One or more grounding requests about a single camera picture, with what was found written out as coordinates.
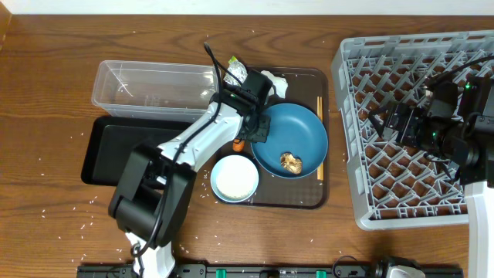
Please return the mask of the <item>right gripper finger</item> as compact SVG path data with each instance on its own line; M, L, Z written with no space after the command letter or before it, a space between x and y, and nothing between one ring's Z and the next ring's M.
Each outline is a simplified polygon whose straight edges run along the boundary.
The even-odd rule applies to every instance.
M384 140L385 141L385 138L384 138L384 128L385 128L385 125L382 124L378 119L377 119L377 115L370 115L369 116L369 120L373 126L373 128L375 129L375 131L377 132L377 135L379 136L380 139Z
M390 105L390 104L383 105L383 106L380 106L374 110L371 110L368 115L369 116L375 116L375 115L379 115L379 114L387 114L391 108L392 108L392 105Z

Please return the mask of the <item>dark blue plate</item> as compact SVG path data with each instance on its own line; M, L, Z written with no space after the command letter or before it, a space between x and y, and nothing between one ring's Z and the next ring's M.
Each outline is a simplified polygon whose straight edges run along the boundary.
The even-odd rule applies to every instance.
M262 113L270 118L269 133L264 143L252 143L258 163L270 174L281 178L305 178L325 161L329 139L326 128L312 110L294 103L278 103ZM290 153L302 162L294 174L281 165L281 157Z

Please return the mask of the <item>white napkin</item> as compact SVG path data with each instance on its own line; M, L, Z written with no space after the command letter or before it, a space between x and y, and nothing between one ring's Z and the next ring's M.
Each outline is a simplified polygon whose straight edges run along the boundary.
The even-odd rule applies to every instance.
M268 96L276 95L282 99L286 98L288 83L285 78L274 76L271 72L263 70L261 74L267 76L272 81L272 88L269 90Z

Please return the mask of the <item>brown food scrap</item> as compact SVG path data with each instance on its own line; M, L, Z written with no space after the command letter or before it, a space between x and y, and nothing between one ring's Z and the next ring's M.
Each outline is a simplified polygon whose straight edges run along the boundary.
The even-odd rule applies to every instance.
M292 153L286 152L280 157L281 166L288 172L299 175L303 170L303 162L300 158L296 158Z

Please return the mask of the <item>foil snack wrapper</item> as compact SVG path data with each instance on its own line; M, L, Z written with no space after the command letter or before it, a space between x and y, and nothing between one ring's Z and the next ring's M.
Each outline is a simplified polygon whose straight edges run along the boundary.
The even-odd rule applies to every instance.
M246 67L232 56L228 61L228 69L225 71L224 81L230 85L241 86L248 75Z

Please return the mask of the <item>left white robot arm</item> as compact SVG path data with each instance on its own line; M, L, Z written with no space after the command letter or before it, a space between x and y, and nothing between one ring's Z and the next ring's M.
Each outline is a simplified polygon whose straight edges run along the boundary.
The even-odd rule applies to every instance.
M268 96L268 90L223 90L177 137L130 153L108 212L131 243L137 276L171 274L171 243L187 214L198 170L229 141L266 140L269 118L262 110Z

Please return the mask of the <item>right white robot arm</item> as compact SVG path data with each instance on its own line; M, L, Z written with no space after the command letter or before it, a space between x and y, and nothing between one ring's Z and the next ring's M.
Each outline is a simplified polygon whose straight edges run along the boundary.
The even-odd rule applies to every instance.
M458 165L469 214L469 275L493 277L493 111L478 104L393 103L372 110L379 136L423 151L428 160Z

